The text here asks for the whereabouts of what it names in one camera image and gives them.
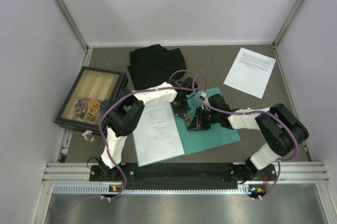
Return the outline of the black folder clip mechanism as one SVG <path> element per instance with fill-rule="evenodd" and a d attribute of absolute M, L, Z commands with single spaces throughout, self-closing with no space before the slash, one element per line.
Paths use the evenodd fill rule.
<path fill-rule="evenodd" d="M 191 124 L 190 116 L 188 113 L 183 114 L 185 127 L 188 128 Z"/>

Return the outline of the white paper sheet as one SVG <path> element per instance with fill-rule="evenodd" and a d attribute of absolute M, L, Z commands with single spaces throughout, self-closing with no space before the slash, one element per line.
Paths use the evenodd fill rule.
<path fill-rule="evenodd" d="M 169 103 L 145 108 L 133 138 L 139 167 L 185 154 Z"/>
<path fill-rule="evenodd" d="M 241 48 L 227 74 L 224 85 L 261 99 L 276 59 Z"/>

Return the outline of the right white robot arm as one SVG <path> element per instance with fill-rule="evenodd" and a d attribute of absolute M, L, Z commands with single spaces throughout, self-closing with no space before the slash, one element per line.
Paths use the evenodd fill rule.
<path fill-rule="evenodd" d="M 197 107 L 188 131 L 209 130 L 212 124 L 219 124 L 230 130 L 259 130 L 265 138 L 266 143 L 245 161 L 243 174 L 233 173 L 240 182 L 259 179 L 268 165 L 293 149 L 298 152 L 299 144 L 309 137 L 306 127 L 282 103 L 260 110 L 230 109 L 220 94 L 199 99 L 203 106 Z"/>

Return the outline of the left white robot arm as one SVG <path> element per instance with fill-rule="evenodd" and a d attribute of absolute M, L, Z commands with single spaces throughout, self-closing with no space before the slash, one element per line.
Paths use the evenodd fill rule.
<path fill-rule="evenodd" d="M 118 166 L 122 150 L 128 135 L 137 128 L 144 109 L 168 103 L 172 106 L 173 114 L 187 122 L 191 110 L 187 97 L 194 89 L 198 89 L 198 84 L 188 77 L 184 81 L 170 79 L 146 90 L 121 90 L 117 101 L 107 109 L 99 122 L 98 129 L 105 148 L 97 158 L 97 165 L 91 167 L 89 181 L 112 181 L 118 175 L 125 179 L 124 172 Z"/>

